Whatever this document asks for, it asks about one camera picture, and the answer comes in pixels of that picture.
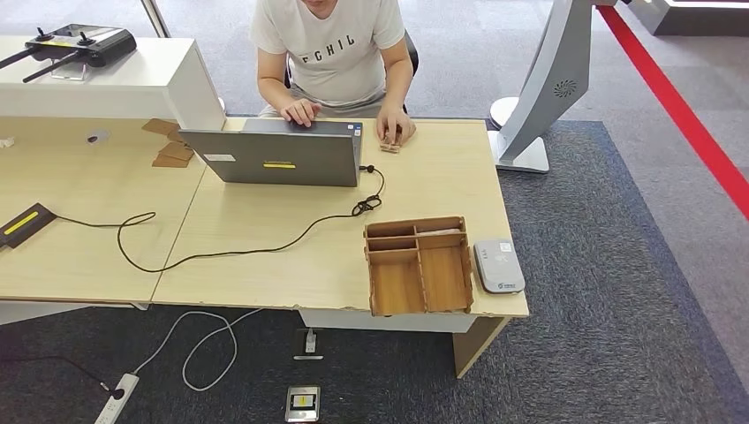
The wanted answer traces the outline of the person's left hand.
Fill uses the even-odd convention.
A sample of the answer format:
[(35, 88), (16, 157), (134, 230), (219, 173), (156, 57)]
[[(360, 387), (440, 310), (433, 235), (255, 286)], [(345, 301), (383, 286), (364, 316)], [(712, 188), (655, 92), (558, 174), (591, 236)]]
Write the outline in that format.
[(383, 146), (400, 148), (416, 133), (416, 124), (401, 106), (383, 105), (376, 123), (377, 134)]

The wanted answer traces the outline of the person's right hand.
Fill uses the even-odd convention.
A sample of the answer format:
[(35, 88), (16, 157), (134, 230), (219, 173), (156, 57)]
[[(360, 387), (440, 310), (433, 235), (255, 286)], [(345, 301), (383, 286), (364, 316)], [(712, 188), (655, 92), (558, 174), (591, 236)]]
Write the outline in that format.
[(318, 102), (311, 102), (306, 98), (301, 98), (283, 106), (279, 110), (279, 114), (288, 122), (310, 127), (321, 109), (322, 106)]

